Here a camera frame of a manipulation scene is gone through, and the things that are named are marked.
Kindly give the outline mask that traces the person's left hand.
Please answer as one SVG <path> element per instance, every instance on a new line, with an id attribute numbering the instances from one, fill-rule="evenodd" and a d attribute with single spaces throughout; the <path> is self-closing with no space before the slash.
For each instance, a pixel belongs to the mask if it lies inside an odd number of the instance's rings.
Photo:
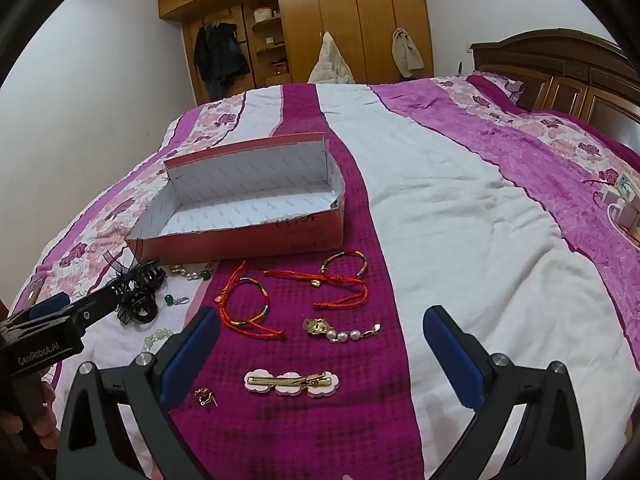
<path id="1" fill-rule="evenodd" d="M 57 450 L 60 444 L 60 430 L 51 408 L 55 400 L 55 390 L 49 382 L 50 374 L 50 367 L 39 372 L 40 383 L 34 391 L 41 402 L 41 408 L 37 411 L 37 417 L 32 417 L 29 421 L 40 444 L 47 450 Z M 1 428 L 6 434 L 19 434 L 24 429 L 24 424 L 16 408 L 9 404 L 6 393 L 8 388 L 5 382 L 1 382 Z"/>

